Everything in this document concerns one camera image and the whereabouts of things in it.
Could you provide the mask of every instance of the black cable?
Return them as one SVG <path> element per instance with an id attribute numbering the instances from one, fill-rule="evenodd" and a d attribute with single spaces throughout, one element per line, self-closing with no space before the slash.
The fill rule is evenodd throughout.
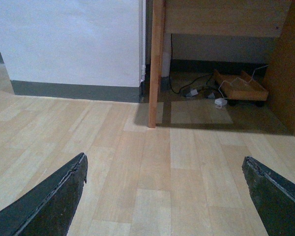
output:
<path id="1" fill-rule="evenodd" d="M 172 61 L 172 60 L 173 60 L 173 34 L 171 33 L 171 61 Z M 211 76 L 211 77 L 206 81 L 206 85 L 207 85 L 208 82 L 212 79 L 213 74 L 203 75 L 203 76 L 200 76 L 200 77 L 194 79 L 191 83 L 182 86 L 182 87 L 179 89 L 178 92 L 174 91 L 174 89 L 173 89 L 172 81 L 171 81 L 171 76 L 169 76 L 169 85 L 170 85 L 171 90 L 173 91 L 173 93 L 175 93 L 175 94 L 180 94 L 180 93 L 181 93 L 181 90 L 182 90 L 183 88 L 188 87 L 188 86 L 192 85 L 194 82 L 196 82 L 198 79 L 201 79 L 201 78 L 204 78 L 204 77 L 207 77 L 207 76 Z"/>
<path id="2" fill-rule="evenodd" d="M 173 34 L 171 33 L 171 61 L 172 60 L 173 60 Z M 169 86 L 171 87 L 171 90 L 173 91 L 173 93 L 180 94 L 180 90 L 179 90 L 179 92 L 175 92 L 173 90 L 173 87 L 172 87 L 172 77 L 171 77 L 170 74 L 169 74 Z"/>

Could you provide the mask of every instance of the laminate floor plank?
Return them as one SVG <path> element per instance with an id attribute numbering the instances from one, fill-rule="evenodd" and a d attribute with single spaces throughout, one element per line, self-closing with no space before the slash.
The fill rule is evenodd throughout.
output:
<path id="1" fill-rule="evenodd" d="M 222 149 L 235 180 L 241 201 L 245 208 L 244 212 L 241 211 L 240 214 L 248 217 L 249 220 L 247 220 L 247 222 L 249 222 L 251 225 L 255 236 L 267 236 L 266 229 L 264 228 L 255 205 L 251 200 L 248 184 L 241 167 L 244 158 L 251 155 L 249 149 L 244 146 L 230 145 L 223 145 Z"/>
<path id="2" fill-rule="evenodd" d="M 98 131 L 93 145 L 98 147 L 116 148 L 122 135 L 124 125 L 128 119 L 130 109 L 131 105 L 129 104 L 113 104 Z"/>
<path id="3" fill-rule="evenodd" d="M 172 235 L 213 236 L 199 170 L 172 169 Z"/>
<path id="4" fill-rule="evenodd" d="M 128 236 L 131 224 L 104 220 L 93 220 L 88 231 L 88 236 Z"/>
<path id="5" fill-rule="evenodd" d="M 232 172 L 227 164 L 216 133 L 194 130 L 201 159 L 201 172 L 205 184 L 207 203 L 211 207 L 243 208 Z"/>
<path id="6" fill-rule="evenodd" d="M 148 130 L 143 150 L 138 188 L 171 190 L 170 131 Z"/>
<path id="7" fill-rule="evenodd" d="M 171 194 L 138 189 L 130 236 L 171 236 Z"/>
<path id="8" fill-rule="evenodd" d="M 125 131 L 108 172 L 94 219 L 131 223 L 145 142 L 144 132 Z"/>
<path id="9" fill-rule="evenodd" d="M 192 129 L 171 128 L 171 168 L 199 170 L 199 157 Z"/>

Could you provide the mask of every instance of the white cable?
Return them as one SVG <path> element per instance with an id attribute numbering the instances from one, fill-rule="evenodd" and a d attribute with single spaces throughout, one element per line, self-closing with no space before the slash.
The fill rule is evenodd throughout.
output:
<path id="1" fill-rule="evenodd" d="M 254 74 L 255 74 L 256 70 L 259 70 L 259 69 L 265 68 L 265 67 L 267 67 L 267 66 L 268 66 L 268 65 L 264 65 L 264 66 L 261 66 L 261 67 L 259 67 L 259 68 L 256 68 L 256 69 L 254 70 L 254 73 L 252 73 L 251 80 L 250 80 L 248 83 L 250 83 L 250 82 L 254 79 Z"/>

